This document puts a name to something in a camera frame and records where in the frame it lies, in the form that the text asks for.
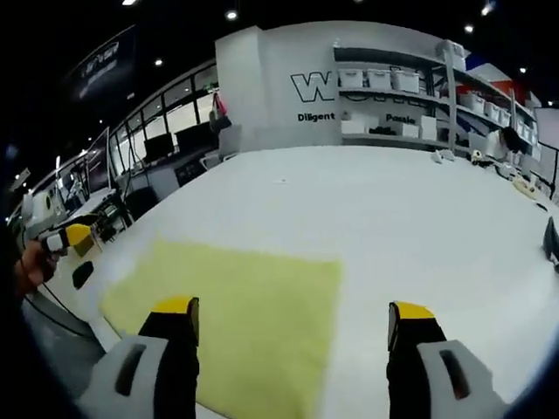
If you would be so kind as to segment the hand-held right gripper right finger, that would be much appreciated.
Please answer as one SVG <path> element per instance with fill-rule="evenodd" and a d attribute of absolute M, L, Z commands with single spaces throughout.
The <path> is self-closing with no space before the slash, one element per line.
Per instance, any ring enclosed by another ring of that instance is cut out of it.
<path fill-rule="evenodd" d="M 502 418 L 493 375 L 425 306 L 389 303 L 390 418 Z"/>

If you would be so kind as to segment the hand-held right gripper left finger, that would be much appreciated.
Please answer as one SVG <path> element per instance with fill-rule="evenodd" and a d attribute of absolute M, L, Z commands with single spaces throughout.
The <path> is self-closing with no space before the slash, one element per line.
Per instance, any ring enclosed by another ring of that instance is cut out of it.
<path fill-rule="evenodd" d="M 194 418 L 199 361 L 199 298 L 156 304 L 93 367 L 78 399 L 87 418 Z"/>

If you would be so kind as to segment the person's left hand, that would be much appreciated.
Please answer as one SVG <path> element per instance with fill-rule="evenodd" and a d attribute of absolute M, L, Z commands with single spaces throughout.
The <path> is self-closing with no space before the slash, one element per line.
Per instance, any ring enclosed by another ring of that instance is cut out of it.
<path fill-rule="evenodd" d="M 50 281 L 58 261 L 58 254 L 46 251 L 39 241 L 31 240 L 14 266 L 16 295 L 22 298 Z"/>

